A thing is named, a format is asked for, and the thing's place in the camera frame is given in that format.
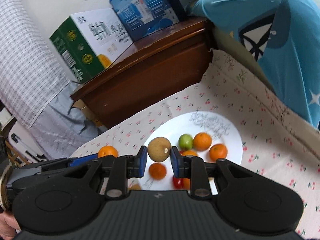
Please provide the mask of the person's left hand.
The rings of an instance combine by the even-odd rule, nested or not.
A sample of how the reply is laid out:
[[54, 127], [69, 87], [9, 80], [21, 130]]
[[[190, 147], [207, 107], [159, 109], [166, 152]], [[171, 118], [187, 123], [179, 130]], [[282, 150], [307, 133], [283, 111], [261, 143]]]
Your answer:
[[20, 231], [20, 227], [11, 212], [4, 211], [0, 215], [0, 234], [3, 240], [12, 240]]

